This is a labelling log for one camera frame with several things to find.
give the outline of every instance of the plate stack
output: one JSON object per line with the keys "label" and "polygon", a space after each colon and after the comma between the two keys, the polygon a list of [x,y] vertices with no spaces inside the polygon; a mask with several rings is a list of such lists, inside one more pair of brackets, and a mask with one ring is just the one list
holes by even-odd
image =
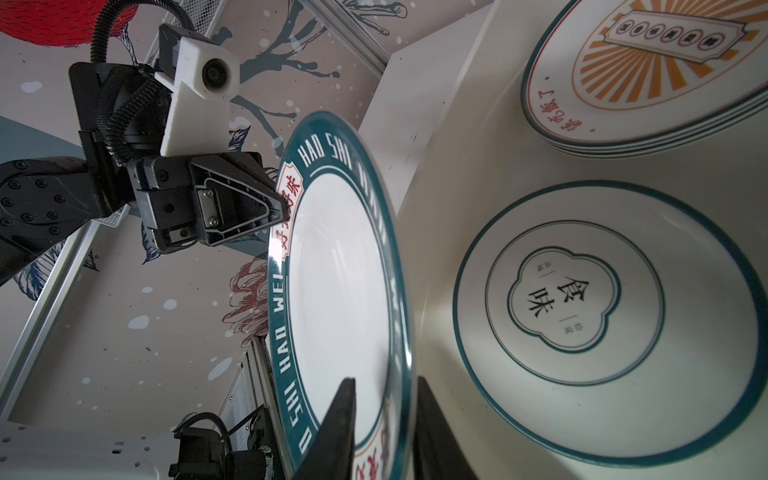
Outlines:
{"label": "plate stack", "polygon": [[531,56],[523,112],[581,157],[678,147],[766,107],[766,37],[766,2],[574,0]]}

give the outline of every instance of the plate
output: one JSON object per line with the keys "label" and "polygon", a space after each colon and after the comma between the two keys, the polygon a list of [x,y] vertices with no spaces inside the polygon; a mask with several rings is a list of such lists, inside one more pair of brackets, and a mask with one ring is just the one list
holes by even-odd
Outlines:
{"label": "plate", "polygon": [[290,220],[270,232],[270,351],[293,464],[353,377],[353,478],[401,478],[415,408],[411,327],[379,173],[344,120],[317,112],[290,138],[277,191]]}
{"label": "plate", "polygon": [[696,455],[750,413],[768,310],[737,245],[661,192],[593,180],[505,208],[469,248],[454,327],[507,422],[586,462]]}
{"label": "plate", "polygon": [[653,140],[764,94],[766,38],[762,2],[575,0],[531,56],[523,110],[559,144]]}

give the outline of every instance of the black cable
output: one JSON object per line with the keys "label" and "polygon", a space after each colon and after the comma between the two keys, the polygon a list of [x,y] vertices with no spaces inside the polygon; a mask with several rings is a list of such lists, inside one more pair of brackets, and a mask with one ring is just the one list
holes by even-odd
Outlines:
{"label": "black cable", "polygon": [[118,167],[125,166],[137,153],[125,142],[125,129],[138,114],[149,106],[164,88],[163,84],[152,77],[139,87],[125,103],[110,117],[104,135],[104,145]]}
{"label": "black cable", "polygon": [[198,423],[200,420],[210,420],[211,422],[214,423],[216,428],[219,430],[219,433],[222,435],[221,439],[224,440],[224,456],[227,456],[229,452],[232,452],[232,441],[230,440],[230,437],[227,434],[227,426],[224,425],[224,422],[222,422],[219,416],[216,415],[215,413],[202,412],[202,413],[197,413],[195,415],[192,415],[191,417],[182,421],[179,424],[179,426],[174,429],[174,433],[180,432],[181,429],[185,429],[188,426],[194,425],[195,423]]}
{"label": "black cable", "polygon": [[173,0],[110,0],[99,12],[91,40],[91,63],[107,62],[107,45],[112,27],[123,11],[134,5],[154,5],[174,14],[183,28],[194,30],[194,23],[183,8]]}
{"label": "black cable", "polygon": [[236,431],[242,429],[243,425],[245,425],[246,423],[248,423],[249,420],[251,420],[253,417],[255,417],[259,413],[260,410],[261,410],[261,407],[259,407],[258,409],[253,410],[251,413],[249,413],[246,416],[246,418],[240,420],[240,423],[238,423],[237,425],[232,427],[232,429],[229,432],[227,432],[225,436],[226,437],[231,437],[232,434],[234,434]]}

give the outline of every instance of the metal frame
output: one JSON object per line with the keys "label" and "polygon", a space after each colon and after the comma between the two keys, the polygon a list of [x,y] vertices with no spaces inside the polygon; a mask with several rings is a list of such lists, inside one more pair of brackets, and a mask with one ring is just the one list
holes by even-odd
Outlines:
{"label": "metal frame", "polygon": [[344,46],[381,78],[389,63],[389,54],[352,17],[340,0],[299,0]]}
{"label": "metal frame", "polygon": [[100,228],[88,222],[65,241],[0,379],[0,421],[11,415]]}

